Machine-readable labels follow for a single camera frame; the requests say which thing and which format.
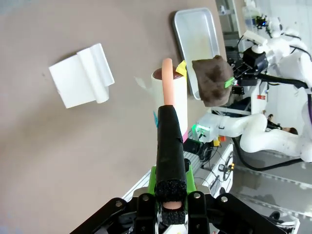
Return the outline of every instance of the metal tray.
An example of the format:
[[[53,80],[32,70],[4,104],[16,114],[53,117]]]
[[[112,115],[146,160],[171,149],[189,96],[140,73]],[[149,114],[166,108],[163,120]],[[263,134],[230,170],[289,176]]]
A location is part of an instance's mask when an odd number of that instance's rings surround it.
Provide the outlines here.
[[[181,56],[186,61],[189,87],[200,100],[192,60],[212,59],[220,54],[213,16],[208,8],[177,11],[173,28]]]

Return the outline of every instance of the bolt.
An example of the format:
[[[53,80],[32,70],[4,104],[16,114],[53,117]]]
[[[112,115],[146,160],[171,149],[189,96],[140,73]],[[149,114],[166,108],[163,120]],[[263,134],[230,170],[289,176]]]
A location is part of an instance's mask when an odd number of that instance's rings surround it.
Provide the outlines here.
[[[221,201],[222,201],[222,202],[227,202],[227,201],[228,201],[228,198],[227,198],[226,196],[223,196],[223,197],[221,198]]]
[[[121,201],[117,201],[115,205],[116,205],[117,207],[120,207],[120,206],[122,206],[122,203],[121,203]]]
[[[143,201],[148,201],[148,196],[147,195],[143,195]]]
[[[200,198],[200,194],[198,193],[194,193],[194,197],[197,199],[197,198]]]

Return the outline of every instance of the yellow object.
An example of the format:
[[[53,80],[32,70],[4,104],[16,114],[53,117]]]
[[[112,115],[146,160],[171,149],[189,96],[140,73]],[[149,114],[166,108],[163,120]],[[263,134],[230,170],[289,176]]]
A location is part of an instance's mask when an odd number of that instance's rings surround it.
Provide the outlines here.
[[[214,140],[214,146],[219,146],[220,145],[220,141],[219,140]]]
[[[185,78],[187,76],[187,71],[186,71],[186,61],[183,60],[176,68],[176,72],[180,73],[183,75]]]

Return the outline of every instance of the brown liquid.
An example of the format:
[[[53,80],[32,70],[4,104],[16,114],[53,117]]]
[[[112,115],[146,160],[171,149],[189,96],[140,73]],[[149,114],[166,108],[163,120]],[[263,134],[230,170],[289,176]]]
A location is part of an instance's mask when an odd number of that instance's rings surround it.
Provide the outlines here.
[[[174,72],[174,79],[178,79],[178,78],[180,78],[180,77],[183,77],[183,75],[181,75],[180,73],[176,72],[176,67],[172,67],[172,70],[173,70],[173,72]],[[156,71],[154,71],[153,77],[154,77],[155,79],[162,80],[161,68],[159,68],[159,69],[157,69]]]

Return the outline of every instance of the brown cloth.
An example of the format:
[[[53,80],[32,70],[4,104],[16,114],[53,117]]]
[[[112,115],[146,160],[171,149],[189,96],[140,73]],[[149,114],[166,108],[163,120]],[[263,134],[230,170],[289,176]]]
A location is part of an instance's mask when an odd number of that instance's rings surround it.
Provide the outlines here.
[[[231,66],[219,55],[213,59],[192,61],[196,73],[200,99],[206,107],[225,105],[232,86],[224,88],[224,83],[233,76]]]

